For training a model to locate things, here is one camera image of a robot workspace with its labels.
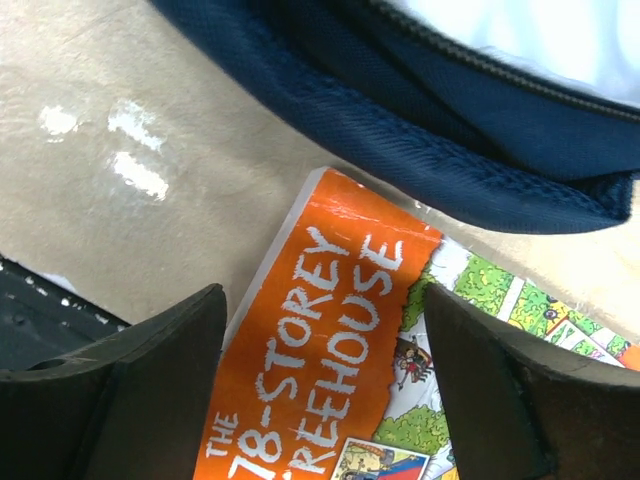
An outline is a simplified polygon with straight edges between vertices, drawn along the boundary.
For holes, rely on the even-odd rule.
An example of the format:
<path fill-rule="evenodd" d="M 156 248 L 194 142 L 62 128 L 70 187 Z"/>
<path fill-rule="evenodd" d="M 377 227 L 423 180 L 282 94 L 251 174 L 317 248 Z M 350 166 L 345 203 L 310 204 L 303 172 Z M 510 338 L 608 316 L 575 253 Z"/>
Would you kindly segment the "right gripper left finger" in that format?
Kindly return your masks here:
<path fill-rule="evenodd" d="M 3 370 L 2 478 L 192 478 L 226 320 L 211 284 L 41 367 Z"/>

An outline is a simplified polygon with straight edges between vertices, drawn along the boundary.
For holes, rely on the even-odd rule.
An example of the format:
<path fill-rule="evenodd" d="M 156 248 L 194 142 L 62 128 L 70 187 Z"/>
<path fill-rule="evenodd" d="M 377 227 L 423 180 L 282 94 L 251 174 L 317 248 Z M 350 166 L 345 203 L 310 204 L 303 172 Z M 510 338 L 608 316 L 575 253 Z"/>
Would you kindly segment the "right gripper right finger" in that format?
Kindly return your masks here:
<path fill-rule="evenodd" d="M 425 323 L 463 479 L 636 479 L 639 374 L 430 284 Z"/>

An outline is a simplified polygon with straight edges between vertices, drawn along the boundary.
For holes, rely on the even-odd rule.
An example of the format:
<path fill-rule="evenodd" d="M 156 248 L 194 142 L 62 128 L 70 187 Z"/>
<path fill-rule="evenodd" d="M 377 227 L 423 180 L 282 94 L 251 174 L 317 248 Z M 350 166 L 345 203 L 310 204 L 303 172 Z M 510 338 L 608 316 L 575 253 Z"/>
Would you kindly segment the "navy blue school backpack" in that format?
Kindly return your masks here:
<path fill-rule="evenodd" d="M 572 234 L 630 218 L 636 108 L 509 66 L 388 1 L 157 8 L 294 129 L 460 221 Z"/>

